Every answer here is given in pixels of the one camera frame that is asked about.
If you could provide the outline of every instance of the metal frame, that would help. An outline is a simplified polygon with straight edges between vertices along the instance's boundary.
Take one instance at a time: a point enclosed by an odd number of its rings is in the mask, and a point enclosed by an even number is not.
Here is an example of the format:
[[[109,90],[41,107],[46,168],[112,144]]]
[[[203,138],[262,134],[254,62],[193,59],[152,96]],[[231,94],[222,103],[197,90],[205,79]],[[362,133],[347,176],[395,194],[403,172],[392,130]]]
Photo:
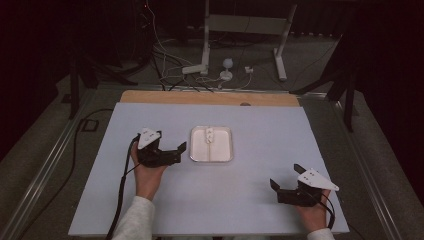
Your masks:
[[[3,229],[0,235],[2,240],[12,240],[17,239],[21,234],[27,219],[34,208],[38,198],[46,186],[50,176],[57,163],[59,162],[63,151],[67,147],[69,141],[72,138],[75,129],[78,126],[79,119],[81,118],[81,113],[83,109],[88,105],[91,99],[94,96],[94,91],[92,89],[87,89],[83,97],[81,98],[81,108],[79,111],[75,112],[75,117],[72,120],[69,120],[63,129],[59,139],[56,141],[52,150],[50,151],[49,156],[44,161],[38,173],[33,178],[32,182],[28,186],[23,198],[18,204],[18,207],[13,212],[12,217],[9,219],[6,227]]]
[[[332,108],[337,116],[338,122],[342,128],[345,128],[344,119],[343,119],[343,107],[339,101],[333,102]],[[386,201],[384,200],[383,195],[380,192],[380,189],[369,169],[368,162],[365,157],[361,154],[361,149],[358,144],[356,137],[348,131],[343,131],[345,133],[346,139],[349,145],[353,148],[353,154],[355,154],[356,164],[359,168],[359,173],[364,185],[368,191],[371,202],[374,206],[374,209],[377,213],[377,216],[380,219],[381,225],[386,232],[386,236],[389,240],[402,240],[402,235],[400,234],[399,229],[396,226],[396,223],[393,220],[392,214],[387,206]]]
[[[281,35],[281,41],[278,48],[275,48],[274,59],[278,71],[278,79],[281,81],[287,80],[286,70],[284,68],[282,53],[290,33],[290,28],[293,22],[293,17],[296,12],[297,4],[292,4],[289,15],[286,19],[280,18],[261,18],[261,17],[244,17],[244,16],[229,16],[215,15],[209,13],[209,0],[205,0],[205,25],[203,39],[202,66],[206,69],[200,71],[202,76],[208,75],[209,66],[209,31],[225,31],[225,32],[248,32],[261,34]]]

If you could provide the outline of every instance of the person's right hand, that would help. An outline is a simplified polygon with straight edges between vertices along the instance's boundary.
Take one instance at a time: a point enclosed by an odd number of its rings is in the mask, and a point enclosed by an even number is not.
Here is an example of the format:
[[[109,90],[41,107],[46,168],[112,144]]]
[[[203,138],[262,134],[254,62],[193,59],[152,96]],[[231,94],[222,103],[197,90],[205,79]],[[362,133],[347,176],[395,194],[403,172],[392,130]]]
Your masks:
[[[139,164],[137,157],[137,145],[138,142],[135,142],[131,149],[131,158],[133,159],[134,166]],[[159,188],[162,174],[167,167],[168,166],[148,168],[140,164],[134,168],[136,195],[152,201]]]
[[[324,189],[321,196],[321,202],[327,204],[327,198],[330,195],[330,190]],[[295,206],[302,218],[303,224],[309,232],[327,228],[327,210],[319,203],[313,207]]]

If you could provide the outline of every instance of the white sleeve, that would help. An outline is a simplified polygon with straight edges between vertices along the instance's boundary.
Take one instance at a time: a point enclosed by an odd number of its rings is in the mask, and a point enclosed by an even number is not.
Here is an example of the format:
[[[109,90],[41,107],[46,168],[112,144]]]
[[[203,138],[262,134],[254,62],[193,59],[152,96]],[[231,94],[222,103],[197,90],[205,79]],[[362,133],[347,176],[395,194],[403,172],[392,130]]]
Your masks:
[[[334,236],[329,228],[324,228],[309,233],[308,240],[334,240]]]
[[[155,206],[145,198],[135,196],[133,202],[119,221],[113,240],[152,239],[152,223]]]

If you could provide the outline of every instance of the square tray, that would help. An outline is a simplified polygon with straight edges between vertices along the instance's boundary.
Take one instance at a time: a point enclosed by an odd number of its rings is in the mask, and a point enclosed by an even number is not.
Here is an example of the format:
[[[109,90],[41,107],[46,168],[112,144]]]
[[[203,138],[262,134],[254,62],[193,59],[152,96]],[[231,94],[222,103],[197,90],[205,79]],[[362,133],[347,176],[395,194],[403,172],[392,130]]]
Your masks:
[[[213,130],[208,143],[206,130]],[[197,126],[191,130],[190,158],[196,162],[228,162],[233,159],[233,142],[228,127]]]

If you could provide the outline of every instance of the white tabletop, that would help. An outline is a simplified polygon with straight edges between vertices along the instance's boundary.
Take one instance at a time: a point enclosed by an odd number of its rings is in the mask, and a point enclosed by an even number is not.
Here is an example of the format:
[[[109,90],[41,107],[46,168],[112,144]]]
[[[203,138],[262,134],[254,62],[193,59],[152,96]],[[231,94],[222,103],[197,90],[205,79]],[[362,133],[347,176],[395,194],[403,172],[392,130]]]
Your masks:
[[[226,163],[199,163],[189,156],[196,126],[231,129],[234,158]],[[70,235],[105,235],[112,223],[128,145],[143,127],[161,130],[160,149],[175,150],[187,141],[181,163],[165,171],[154,204],[153,234],[282,235],[303,233],[290,205],[279,204],[269,185],[297,187],[293,164],[314,168],[328,177],[302,107],[118,103],[75,213]],[[127,177],[121,217],[135,194]],[[334,192],[330,195],[334,232],[348,226]]]

